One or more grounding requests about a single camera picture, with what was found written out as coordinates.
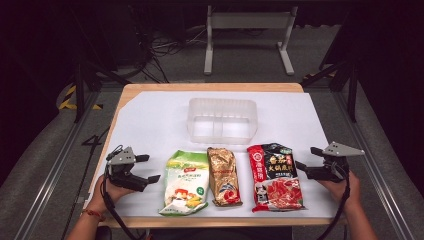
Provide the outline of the red and black food packet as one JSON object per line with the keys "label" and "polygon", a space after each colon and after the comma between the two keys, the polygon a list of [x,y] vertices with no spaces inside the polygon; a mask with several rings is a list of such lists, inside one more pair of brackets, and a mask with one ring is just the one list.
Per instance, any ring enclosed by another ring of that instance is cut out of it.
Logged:
{"label": "red and black food packet", "polygon": [[303,194],[292,149],[278,143],[247,148],[258,211],[293,211],[304,208]]}

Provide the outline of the green and white food packet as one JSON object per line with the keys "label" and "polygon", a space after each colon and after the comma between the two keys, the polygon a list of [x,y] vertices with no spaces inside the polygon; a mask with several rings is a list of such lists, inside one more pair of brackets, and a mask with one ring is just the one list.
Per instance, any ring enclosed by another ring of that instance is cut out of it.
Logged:
{"label": "green and white food packet", "polygon": [[204,152],[178,150],[165,167],[164,216],[187,216],[208,206],[209,161]]}

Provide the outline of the person's left hand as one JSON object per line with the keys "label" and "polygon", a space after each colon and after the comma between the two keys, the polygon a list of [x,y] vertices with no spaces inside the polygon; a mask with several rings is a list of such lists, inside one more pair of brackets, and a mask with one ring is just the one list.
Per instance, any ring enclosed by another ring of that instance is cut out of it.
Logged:
{"label": "person's left hand", "polygon": [[133,190],[131,189],[113,185],[109,179],[106,179],[103,175],[101,175],[96,182],[92,198],[87,205],[89,210],[93,210],[101,214],[106,212],[107,207],[102,196],[103,187],[106,187],[106,192],[113,203],[117,203],[125,195],[133,193]]}

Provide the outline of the person's right hand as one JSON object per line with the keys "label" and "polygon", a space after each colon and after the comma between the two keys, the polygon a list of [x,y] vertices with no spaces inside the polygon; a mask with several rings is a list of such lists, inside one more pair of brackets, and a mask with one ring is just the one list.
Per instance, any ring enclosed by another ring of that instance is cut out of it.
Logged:
{"label": "person's right hand", "polygon": [[[349,172],[349,180],[350,180],[350,196],[346,200],[345,206],[344,206],[344,210],[346,212],[350,210],[357,210],[361,207],[360,180],[352,171]],[[327,190],[330,191],[335,201],[340,202],[342,200],[343,194],[345,192],[345,188],[347,186],[346,180],[343,180],[342,182],[339,182],[339,183],[319,180],[319,183],[323,185]]]}

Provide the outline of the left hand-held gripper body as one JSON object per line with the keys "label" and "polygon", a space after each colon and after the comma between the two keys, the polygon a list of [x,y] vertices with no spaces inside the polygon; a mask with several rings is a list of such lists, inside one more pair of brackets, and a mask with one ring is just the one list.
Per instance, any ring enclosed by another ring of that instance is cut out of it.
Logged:
{"label": "left hand-held gripper body", "polygon": [[135,156],[131,147],[123,148],[119,145],[106,158],[107,173],[113,185],[142,192],[148,181],[131,173],[131,169],[137,163]]}

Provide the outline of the black metal stand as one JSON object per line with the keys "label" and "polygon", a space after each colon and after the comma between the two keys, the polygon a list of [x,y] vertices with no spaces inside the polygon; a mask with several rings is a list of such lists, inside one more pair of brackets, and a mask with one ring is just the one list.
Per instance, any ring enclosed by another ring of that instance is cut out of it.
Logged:
{"label": "black metal stand", "polygon": [[329,83],[333,92],[340,92],[346,83],[348,87],[347,112],[352,122],[356,122],[356,93],[357,93],[357,69],[354,54],[355,36],[358,28],[355,26],[356,16],[353,11],[349,12],[332,41],[327,53],[319,65],[319,72],[307,75],[301,82],[302,87],[307,87],[316,81],[334,73]]}
{"label": "black metal stand", "polygon": [[81,22],[79,21],[74,7],[68,6],[70,12],[70,22],[74,25],[73,33],[68,37],[70,40],[69,45],[72,47],[71,54],[75,58],[75,71],[74,71],[74,83],[76,85],[76,104],[77,113],[75,122],[78,123],[84,116],[87,106],[84,96],[84,86],[87,85],[90,91],[98,92],[102,83],[100,78],[96,75],[97,72],[102,73],[106,77],[110,78],[113,82],[117,82],[122,86],[126,86],[130,83],[129,80],[108,71],[105,67],[95,63],[89,57],[89,50],[86,47],[87,39]]}

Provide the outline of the gold foil food packet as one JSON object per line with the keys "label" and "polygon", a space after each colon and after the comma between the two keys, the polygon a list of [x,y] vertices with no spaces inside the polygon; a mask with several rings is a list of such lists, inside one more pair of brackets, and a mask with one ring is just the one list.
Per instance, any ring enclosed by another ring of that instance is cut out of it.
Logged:
{"label": "gold foil food packet", "polygon": [[209,184],[213,192],[213,203],[218,207],[239,206],[241,200],[236,158],[226,148],[207,149],[209,161]]}

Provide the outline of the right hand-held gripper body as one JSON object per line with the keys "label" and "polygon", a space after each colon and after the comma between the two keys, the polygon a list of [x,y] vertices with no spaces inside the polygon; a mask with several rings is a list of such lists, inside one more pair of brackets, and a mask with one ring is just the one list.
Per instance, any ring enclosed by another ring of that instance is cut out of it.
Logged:
{"label": "right hand-held gripper body", "polygon": [[361,156],[364,150],[356,149],[341,143],[332,142],[323,150],[323,165],[307,167],[307,178],[313,180],[332,181],[339,183],[348,177],[350,156]]}

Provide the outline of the aluminium rail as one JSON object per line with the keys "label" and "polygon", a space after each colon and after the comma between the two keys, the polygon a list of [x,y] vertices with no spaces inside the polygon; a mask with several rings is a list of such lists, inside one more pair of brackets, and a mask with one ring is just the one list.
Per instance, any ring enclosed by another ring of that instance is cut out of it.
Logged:
{"label": "aluminium rail", "polygon": [[395,231],[394,239],[420,240],[420,213],[416,210],[422,197],[399,162],[367,98],[359,92],[356,121],[353,121],[347,110],[345,95],[334,93],[333,96],[355,142],[365,151],[364,166]]}
{"label": "aluminium rail", "polygon": [[61,149],[55,158],[53,165],[50,167],[48,175],[46,176],[43,184],[41,185],[38,194],[33,201],[33,204],[28,211],[25,219],[23,220],[18,232],[16,233],[13,240],[28,240],[34,231],[35,225],[40,219],[56,185],[60,179],[63,169],[66,165],[66,161],[70,154],[71,148],[74,145],[76,138],[85,123],[92,106],[95,104],[99,93],[92,92],[87,94],[87,99],[84,103],[85,112],[80,117],[77,123],[71,125],[65,142],[62,144]]}

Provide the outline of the clear plastic container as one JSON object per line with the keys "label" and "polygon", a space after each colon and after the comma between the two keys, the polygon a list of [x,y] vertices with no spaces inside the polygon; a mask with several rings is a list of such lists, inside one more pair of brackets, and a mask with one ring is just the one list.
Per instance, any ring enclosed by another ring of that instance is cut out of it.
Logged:
{"label": "clear plastic container", "polygon": [[194,143],[245,145],[257,129],[257,104],[252,100],[193,98],[189,101],[187,130]]}

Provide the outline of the white paper sheet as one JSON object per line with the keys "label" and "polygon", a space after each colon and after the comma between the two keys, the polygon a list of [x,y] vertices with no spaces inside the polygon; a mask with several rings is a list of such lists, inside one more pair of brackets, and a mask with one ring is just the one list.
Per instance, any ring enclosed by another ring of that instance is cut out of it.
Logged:
{"label": "white paper sheet", "polygon": [[[204,152],[206,144],[193,143],[187,131],[189,101],[193,98],[252,100],[257,104],[258,129],[252,145],[279,143],[293,150],[294,159],[308,166],[320,166],[322,159],[310,152],[312,147],[329,145],[311,97],[307,93],[285,92],[201,92],[145,91],[130,100],[117,113],[109,132],[106,154],[117,146],[130,146],[135,154],[150,159],[137,163],[132,173],[142,177],[165,174],[167,160],[178,150]],[[213,203],[195,213],[196,218],[330,218],[337,205],[328,191],[304,173],[299,174],[304,210],[253,212],[253,177],[247,145],[227,147],[236,156],[237,174],[243,204],[217,207]]]}

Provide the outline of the white metal stand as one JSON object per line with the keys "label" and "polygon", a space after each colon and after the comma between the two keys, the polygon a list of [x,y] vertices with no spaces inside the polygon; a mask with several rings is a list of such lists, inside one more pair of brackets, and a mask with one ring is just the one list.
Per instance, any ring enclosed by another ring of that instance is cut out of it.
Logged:
{"label": "white metal stand", "polygon": [[292,7],[284,12],[215,12],[209,5],[207,8],[207,45],[203,73],[205,75],[212,74],[214,29],[283,29],[283,38],[277,43],[277,47],[286,74],[293,76],[294,68],[287,47],[297,11],[298,7]]}

